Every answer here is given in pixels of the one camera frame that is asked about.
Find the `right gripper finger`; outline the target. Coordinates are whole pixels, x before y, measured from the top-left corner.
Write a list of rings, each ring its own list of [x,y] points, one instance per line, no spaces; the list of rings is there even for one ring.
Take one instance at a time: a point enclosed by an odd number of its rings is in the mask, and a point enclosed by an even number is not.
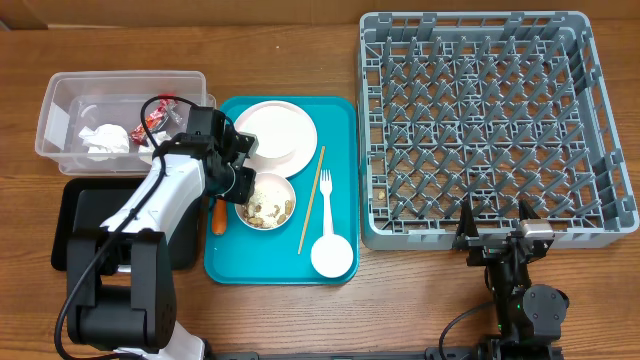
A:
[[[461,206],[460,220],[457,228],[457,236],[478,237],[479,233],[475,223],[473,210],[469,200],[464,200]]]
[[[533,210],[532,206],[528,203],[526,199],[519,200],[518,212],[519,212],[519,219],[521,221],[539,218],[539,215]]]

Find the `white bowl with food scraps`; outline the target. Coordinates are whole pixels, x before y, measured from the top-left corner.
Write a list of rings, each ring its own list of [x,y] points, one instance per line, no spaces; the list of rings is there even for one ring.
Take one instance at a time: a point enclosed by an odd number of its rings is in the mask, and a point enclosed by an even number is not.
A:
[[[291,183],[273,173],[258,173],[254,192],[246,204],[236,205],[242,223],[251,229],[267,231],[283,226],[293,215],[296,195]]]

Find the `red snack wrapper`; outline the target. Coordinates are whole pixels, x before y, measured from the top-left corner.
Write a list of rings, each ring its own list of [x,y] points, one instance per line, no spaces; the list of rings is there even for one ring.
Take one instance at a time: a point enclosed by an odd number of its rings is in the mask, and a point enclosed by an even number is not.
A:
[[[178,102],[174,99],[160,99],[155,110],[150,112],[144,123],[151,134],[160,132],[168,122],[177,125],[183,123],[182,116],[177,112]],[[137,145],[144,145],[147,139],[147,132],[143,125],[138,125],[129,134],[130,139]]]

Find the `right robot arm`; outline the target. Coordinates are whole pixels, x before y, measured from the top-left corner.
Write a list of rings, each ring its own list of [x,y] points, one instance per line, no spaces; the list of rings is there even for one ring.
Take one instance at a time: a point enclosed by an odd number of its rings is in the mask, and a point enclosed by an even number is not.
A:
[[[466,251],[469,267],[484,269],[490,302],[478,305],[452,320],[442,331],[439,356],[448,357],[444,340],[461,320],[489,307],[496,310],[499,333],[485,335],[474,346],[455,350],[463,359],[561,359],[561,325],[570,305],[568,296],[549,285],[532,283],[528,265],[544,258],[555,240],[550,223],[539,217],[525,200],[519,207],[519,223],[502,237],[479,234],[471,205],[462,203],[461,217],[452,244]]]

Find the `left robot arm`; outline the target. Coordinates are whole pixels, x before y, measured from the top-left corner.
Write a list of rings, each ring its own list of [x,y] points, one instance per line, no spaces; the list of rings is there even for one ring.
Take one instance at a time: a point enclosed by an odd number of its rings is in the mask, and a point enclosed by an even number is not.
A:
[[[152,167],[129,200],[101,225],[74,232],[66,245],[67,298],[54,345],[64,336],[103,359],[210,359],[207,340],[177,320],[169,242],[187,210],[204,196],[244,204],[256,172],[245,166],[253,134],[212,107],[194,106],[186,131],[154,142]]]

